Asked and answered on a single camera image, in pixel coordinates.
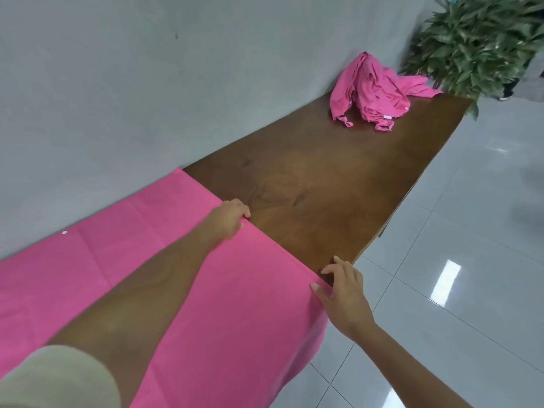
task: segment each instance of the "pink bed sheet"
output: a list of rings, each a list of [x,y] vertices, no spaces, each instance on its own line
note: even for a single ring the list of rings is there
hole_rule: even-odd
[[[218,204],[178,169],[1,262],[0,377]],[[204,262],[132,407],[268,407],[323,339],[312,282],[246,222]]]

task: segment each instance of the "white sleeve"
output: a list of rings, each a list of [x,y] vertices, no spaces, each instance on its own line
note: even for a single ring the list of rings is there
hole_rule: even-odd
[[[0,380],[0,408],[120,408],[109,370],[75,348],[38,349]]]

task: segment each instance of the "forearm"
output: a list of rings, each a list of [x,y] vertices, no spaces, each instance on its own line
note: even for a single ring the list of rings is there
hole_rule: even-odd
[[[377,325],[359,333],[356,342],[389,381],[406,408],[471,407]]]
[[[157,253],[58,332],[49,344],[97,358],[115,378],[128,406],[162,336],[219,240],[204,224]]]

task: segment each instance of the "pink cloth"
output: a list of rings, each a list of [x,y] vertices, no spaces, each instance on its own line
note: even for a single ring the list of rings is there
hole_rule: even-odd
[[[353,126],[344,116],[353,100],[363,119],[376,123],[376,130],[389,131],[393,128],[393,118],[410,109],[407,95],[433,97],[442,93],[428,87],[427,80],[421,75],[398,76],[391,68],[382,67],[372,54],[363,52],[336,82],[331,94],[332,119]]]
[[[218,204],[178,169],[1,262],[0,377]],[[323,339],[312,282],[246,221],[205,260],[132,407],[268,407]]]

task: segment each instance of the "white floor tile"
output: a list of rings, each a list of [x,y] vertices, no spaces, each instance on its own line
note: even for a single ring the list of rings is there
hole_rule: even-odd
[[[479,126],[472,117],[465,117],[444,147],[425,169],[407,198],[428,210],[438,203],[455,172],[460,167],[466,150],[474,140]]]
[[[354,266],[363,274],[364,294],[371,308],[374,309],[393,276],[363,257],[360,257]],[[321,348],[312,359],[311,364],[331,382],[345,357],[348,356],[352,345],[353,341],[341,334],[332,324],[329,324]]]
[[[485,130],[435,212],[544,263],[544,104],[483,108]]]
[[[333,387],[329,387],[318,408],[351,408],[351,405]]]
[[[382,236],[371,243],[363,256],[394,275],[429,215],[427,209],[405,199],[393,214]]]
[[[541,263],[432,214],[397,277],[544,371]]]
[[[475,408],[542,404],[544,374],[394,279],[375,317],[393,338]],[[333,382],[355,408],[381,408],[391,387],[357,346]]]
[[[328,387],[329,383],[307,365],[285,385],[270,408],[316,408]]]

